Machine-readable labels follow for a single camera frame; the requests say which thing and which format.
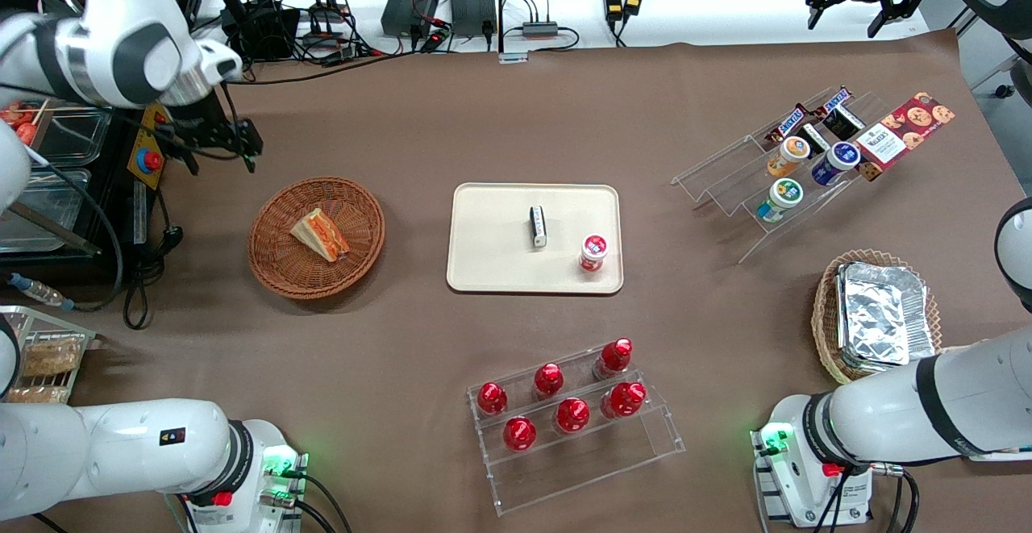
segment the snack package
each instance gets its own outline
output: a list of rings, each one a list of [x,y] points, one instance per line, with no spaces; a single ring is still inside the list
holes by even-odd
[[[8,404],[64,404],[68,401],[66,386],[30,386],[10,388]]]
[[[322,209],[316,209],[304,215],[290,232],[329,262],[344,258],[351,251],[341,229],[322,212]]]
[[[78,368],[83,356],[76,338],[43,341],[25,346],[22,352],[22,376],[56,376]]]
[[[914,95],[853,140],[862,155],[857,169],[873,181],[954,118],[927,93]]]

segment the acrylic stand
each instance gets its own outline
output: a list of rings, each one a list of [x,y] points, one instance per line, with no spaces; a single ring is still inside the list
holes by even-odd
[[[838,91],[838,88],[829,88],[803,102],[803,105],[809,111],[816,109]],[[870,93],[850,98],[844,105],[865,123],[865,128],[889,114],[884,103]],[[789,114],[791,112],[786,112],[780,118],[761,126],[756,131],[729,145],[703,162],[674,177],[670,182],[684,189],[695,202],[701,203],[712,199],[729,217],[741,209],[755,220],[761,229],[760,240],[739,259],[739,263],[817,214],[860,176],[853,170],[848,170],[836,177],[831,185],[821,186],[813,181],[810,174],[816,164],[817,157],[814,157],[797,166],[785,177],[799,181],[803,187],[803,200],[796,208],[785,212],[784,217],[778,222],[770,223],[761,219],[756,215],[756,209],[767,199],[770,186],[777,180],[767,170],[767,161],[777,156],[778,145],[768,140],[766,136]],[[840,142],[824,124],[814,123],[813,126],[829,144]]]
[[[509,398],[506,411],[495,416],[484,414],[477,406],[480,385],[469,388],[466,396],[498,516],[684,451],[666,401],[640,370],[632,366],[615,378],[594,378],[591,369],[602,347],[554,360],[562,369],[563,385],[548,400],[539,402],[533,396],[538,367],[493,380]],[[609,420],[603,416],[600,403],[620,382],[642,382],[648,398],[633,416]],[[584,400],[591,411],[588,425],[573,435],[552,428],[555,409],[567,398]],[[512,452],[503,441],[503,429],[514,416],[528,418],[538,431],[534,446],[523,452]]]

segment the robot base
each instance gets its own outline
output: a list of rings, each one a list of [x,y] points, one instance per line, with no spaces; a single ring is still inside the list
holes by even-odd
[[[810,450],[804,437],[803,409],[808,396],[789,396],[774,407],[770,421],[759,432],[751,433],[756,462],[766,461],[777,485],[781,501],[793,525],[812,528],[820,520],[841,476],[826,476],[824,464]],[[771,445],[781,452],[759,459],[760,451]],[[838,525],[857,525],[870,519],[871,471],[846,480],[839,505]],[[825,527],[835,519],[835,506],[825,518]]]
[[[271,470],[305,470],[308,456],[298,454],[280,429],[265,420],[245,420],[254,442],[248,475],[227,506],[198,507],[187,503],[198,533],[298,533],[300,512],[260,504],[262,492],[303,496],[304,480],[272,476]]]

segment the small bottle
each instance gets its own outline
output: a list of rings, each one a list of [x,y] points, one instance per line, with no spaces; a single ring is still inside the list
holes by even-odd
[[[581,246],[580,262],[584,271],[594,272],[602,269],[602,260],[609,253],[609,245],[604,236],[594,233],[584,238]]]
[[[820,186],[831,186],[835,177],[854,168],[859,162],[860,151],[857,150],[856,146],[847,142],[835,143],[835,146],[826,152],[824,158],[819,158],[817,164],[813,166],[813,170],[811,170],[813,181]]]
[[[43,305],[60,308],[62,311],[71,311],[75,306],[74,302],[62,295],[55,287],[44,285],[34,279],[22,277],[17,273],[10,274],[7,284],[22,291],[22,294],[27,297],[33,299]]]
[[[602,397],[602,415],[610,420],[634,415],[646,397],[641,382],[620,382]]]
[[[756,216],[767,222],[777,222],[803,199],[803,187],[792,179],[780,179],[771,185],[767,199],[756,208]]]
[[[538,400],[548,400],[562,388],[562,370],[556,364],[545,364],[535,372],[534,396]]]
[[[767,161],[767,171],[781,178],[786,177],[810,158],[810,144],[799,136],[788,136],[781,140],[777,155]]]
[[[509,397],[506,396],[506,390],[502,389],[502,386],[498,384],[487,382],[480,386],[480,393],[477,394],[477,406],[480,406],[480,409],[488,416],[505,412],[506,405],[508,404]]]
[[[634,348],[634,344],[627,338],[606,344],[599,354],[599,359],[594,362],[594,377],[608,380],[626,370],[627,366],[631,366],[631,351]]]
[[[538,429],[534,428],[534,422],[523,416],[509,418],[506,428],[503,429],[502,438],[506,442],[506,448],[513,452],[522,452],[534,445],[538,439]]]
[[[574,434],[587,426],[591,409],[579,398],[568,398],[555,408],[553,424],[559,434]]]

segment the beige tray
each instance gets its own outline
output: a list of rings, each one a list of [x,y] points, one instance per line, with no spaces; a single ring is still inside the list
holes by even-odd
[[[548,245],[535,249],[530,207],[545,212]],[[579,264],[584,238],[609,243],[602,269]],[[612,187],[467,182],[455,189],[448,283],[456,291],[615,293],[623,286],[620,199]]]

